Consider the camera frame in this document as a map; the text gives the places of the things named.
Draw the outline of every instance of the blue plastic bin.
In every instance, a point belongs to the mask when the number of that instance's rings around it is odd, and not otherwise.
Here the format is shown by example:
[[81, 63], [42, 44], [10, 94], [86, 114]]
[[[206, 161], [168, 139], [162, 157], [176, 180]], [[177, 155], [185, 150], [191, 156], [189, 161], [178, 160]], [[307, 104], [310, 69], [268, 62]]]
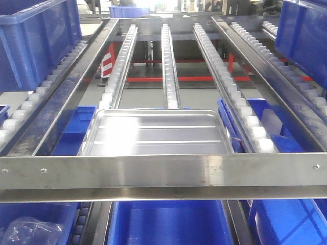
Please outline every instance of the blue plastic bin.
[[[259, 118], [264, 109], [270, 109], [264, 99], [248, 101]], [[231, 137], [239, 137], [222, 99], [218, 104]], [[281, 135], [271, 135], [280, 152], [303, 152], [285, 127]], [[241, 144], [234, 150], [244, 152]], [[257, 245], [327, 245], [327, 200], [253, 200], [242, 204], [249, 212], [248, 222]]]
[[19, 203], [0, 204], [0, 228], [20, 217], [33, 217], [43, 222], [63, 225], [57, 245], [66, 245], [77, 212], [77, 203]]
[[108, 245], [232, 245], [220, 201], [116, 202]]
[[77, 155], [96, 108], [96, 106], [77, 107], [52, 153], [53, 156]]
[[327, 88], [327, 1], [284, 0], [275, 47]]
[[249, 224], [257, 244], [327, 244], [327, 221], [312, 199], [253, 201]]
[[111, 18], [139, 18], [144, 15], [149, 15], [149, 8], [138, 7], [110, 7]]
[[[270, 105], [264, 99], [248, 99], [248, 102], [259, 119], [262, 118], [265, 109], [271, 110]], [[218, 99], [218, 106], [218, 113], [222, 118], [225, 127], [229, 131], [234, 151], [237, 153], [245, 152], [244, 148], [242, 147], [242, 138], [234, 127], [235, 123], [222, 99]], [[282, 126], [279, 134], [270, 134], [270, 137], [280, 152], [303, 152], [302, 147], [297, 143], [284, 125]]]
[[2, 0], [0, 91], [35, 90], [80, 39], [76, 0]]

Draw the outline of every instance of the person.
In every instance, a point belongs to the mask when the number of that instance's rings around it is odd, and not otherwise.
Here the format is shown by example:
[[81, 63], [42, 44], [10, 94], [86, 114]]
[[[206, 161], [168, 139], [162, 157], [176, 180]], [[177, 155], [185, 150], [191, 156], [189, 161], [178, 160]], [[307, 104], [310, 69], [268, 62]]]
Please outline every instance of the person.
[[120, 0], [120, 6], [136, 6], [136, 4], [134, 3], [134, 0]]
[[92, 14], [85, 0], [77, 0], [77, 9], [79, 14]]

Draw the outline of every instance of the white roller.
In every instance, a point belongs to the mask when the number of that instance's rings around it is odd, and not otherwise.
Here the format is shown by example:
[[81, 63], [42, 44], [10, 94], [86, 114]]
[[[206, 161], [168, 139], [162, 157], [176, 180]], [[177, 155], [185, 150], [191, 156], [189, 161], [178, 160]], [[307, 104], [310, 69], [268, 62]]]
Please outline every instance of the white roller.
[[4, 130], [14, 131], [19, 127], [20, 121], [17, 119], [7, 119], [2, 125]]
[[35, 108], [35, 103], [33, 101], [24, 101], [20, 107], [26, 111], [33, 111]]
[[109, 109], [110, 103], [108, 101], [99, 101], [99, 110]]
[[243, 118], [243, 120], [247, 117], [247, 116], [252, 116], [253, 112], [252, 112], [252, 108], [250, 106], [243, 106], [238, 108], [239, 112], [241, 114], [241, 117]]
[[308, 89], [305, 90], [305, 94], [308, 98], [314, 98], [314, 97], [318, 97], [318, 91], [317, 89]]
[[244, 122], [247, 128], [259, 126], [259, 118], [257, 116], [247, 116]]
[[11, 136], [11, 131], [9, 130], [0, 130], [0, 143], [8, 142]]
[[227, 87], [228, 93], [233, 93], [234, 91], [237, 91], [236, 84], [227, 84], [226, 87]]
[[35, 92], [40, 94], [41, 96], [44, 96], [47, 92], [48, 88], [47, 87], [37, 87]]
[[29, 96], [29, 101], [32, 101], [32, 102], [39, 102], [40, 101], [40, 98], [41, 98], [41, 95], [38, 94], [38, 93], [33, 93], [33, 94], [30, 94]]
[[239, 90], [237, 90], [237, 91], [233, 91], [232, 93], [230, 93], [230, 97], [233, 101], [235, 101], [235, 100], [241, 98], [242, 94]]
[[245, 107], [246, 106], [246, 99], [244, 99], [244, 98], [235, 99], [235, 105], [236, 105], [236, 108], [238, 108], [238, 109], [241, 108], [241, 107]]
[[261, 126], [254, 126], [250, 128], [250, 134], [253, 139], [266, 138], [266, 130]]
[[257, 139], [255, 141], [259, 153], [274, 153], [274, 144], [271, 139]]
[[178, 101], [177, 100], [168, 100], [168, 108], [178, 109]]
[[41, 85], [43, 87], [51, 87], [53, 85], [53, 81], [44, 80]]
[[111, 102], [112, 101], [112, 93], [103, 93], [102, 94], [102, 100]]
[[312, 98], [312, 102], [317, 106], [317, 107], [321, 107], [321, 106], [325, 106], [327, 105], [327, 101], [324, 97], [313, 97]]
[[28, 117], [28, 111], [27, 110], [15, 110], [12, 114], [12, 118], [16, 120], [23, 121]]
[[298, 83], [298, 84], [296, 84], [295, 85], [295, 87], [297, 87], [299, 90], [301, 90], [301, 91], [305, 91], [305, 90], [308, 90], [308, 89], [310, 89], [311, 87], [310, 87], [310, 85], [308, 84], [308, 83]]

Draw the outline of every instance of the stainless steel rail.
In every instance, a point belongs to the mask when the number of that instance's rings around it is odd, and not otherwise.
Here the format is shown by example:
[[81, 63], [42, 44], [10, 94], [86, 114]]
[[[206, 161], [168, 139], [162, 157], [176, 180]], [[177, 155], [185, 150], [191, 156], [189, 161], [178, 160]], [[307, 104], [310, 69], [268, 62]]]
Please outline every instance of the stainless steel rail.
[[172, 34], [167, 24], [161, 29], [161, 58], [165, 109], [181, 109]]
[[118, 31], [118, 20], [110, 20], [100, 28], [24, 134], [17, 136], [8, 156], [51, 154]]
[[2, 157], [0, 202], [326, 198], [325, 153]]
[[322, 113], [225, 21], [218, 17], [213, 21], [237, 61], [253, 69], [251, 80], [304, 150], [327, 151], [327, 124]]

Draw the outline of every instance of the metal tray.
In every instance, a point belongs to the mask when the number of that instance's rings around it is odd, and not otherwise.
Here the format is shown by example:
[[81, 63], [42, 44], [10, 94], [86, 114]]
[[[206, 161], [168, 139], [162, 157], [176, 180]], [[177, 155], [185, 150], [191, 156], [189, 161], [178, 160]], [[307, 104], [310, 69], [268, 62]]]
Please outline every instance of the metal tray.
[[80, 155], [230, 153], [217, 113], [209, 110], [101, 110]]

